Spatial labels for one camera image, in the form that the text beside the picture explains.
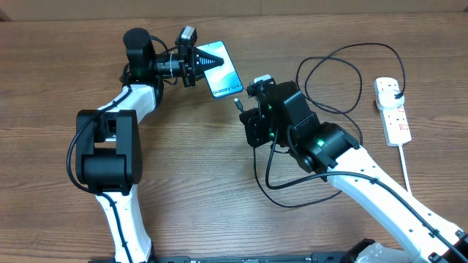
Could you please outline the blue Galaxy smartphone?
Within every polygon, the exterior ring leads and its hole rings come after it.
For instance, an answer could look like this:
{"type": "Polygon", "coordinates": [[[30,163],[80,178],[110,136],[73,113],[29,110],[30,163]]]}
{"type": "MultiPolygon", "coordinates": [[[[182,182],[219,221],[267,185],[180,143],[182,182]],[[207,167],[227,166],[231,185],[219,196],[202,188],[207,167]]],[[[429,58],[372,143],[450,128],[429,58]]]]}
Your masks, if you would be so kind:
{"type": "Polygon", "coordinates": [[[197,49],[223,59],[222,65],[204,72],[215,99],[242,92],[244,87],[223,41],[201,45],[197,49]]]}

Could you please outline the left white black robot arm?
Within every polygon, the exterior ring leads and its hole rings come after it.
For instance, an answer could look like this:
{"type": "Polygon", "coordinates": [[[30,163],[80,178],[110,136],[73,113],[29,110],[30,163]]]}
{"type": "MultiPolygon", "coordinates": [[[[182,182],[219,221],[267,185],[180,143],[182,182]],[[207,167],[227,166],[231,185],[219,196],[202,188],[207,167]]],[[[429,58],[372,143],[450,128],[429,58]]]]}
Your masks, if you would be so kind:
{"type": "Polygon", "coordinates": [[[196,46],[197,31],[185,26],[172,48],[157,53],[157,38],[144,28],[123,36],[128,63],[121,93],[96,110],[81,110],[67,152],[67,173],[80,190],[93,194],[104,210],[115,246],[112,262],[155,262],[154,245],[144,224],[138,199],[143,176],[140,122],[160,106],[164,86],[179,80],[185,87],[206,79],[212,89],[220,82],[211,73],[229,69],[232,61],[223,42],[196,46]]]}

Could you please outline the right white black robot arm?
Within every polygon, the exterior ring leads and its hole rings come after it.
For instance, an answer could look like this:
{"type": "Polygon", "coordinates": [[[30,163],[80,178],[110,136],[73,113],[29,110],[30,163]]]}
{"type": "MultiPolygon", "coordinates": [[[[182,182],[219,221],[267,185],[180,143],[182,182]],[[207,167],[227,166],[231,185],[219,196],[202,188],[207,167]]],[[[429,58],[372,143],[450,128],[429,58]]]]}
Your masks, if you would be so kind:
{"type": "Polygon", "coordinates": [[[276,83],[265,75],[246,89],[258,106],[243,111],[247,142],[286,148],[308,176],[287,188],[320,178],[363,207],[399,243],[386,248],[362,240],[345,262],[466,262],[467,233],[438,216],[381,169],[368,151],[337,124],[320,122],[293,81],[276,83]]]}

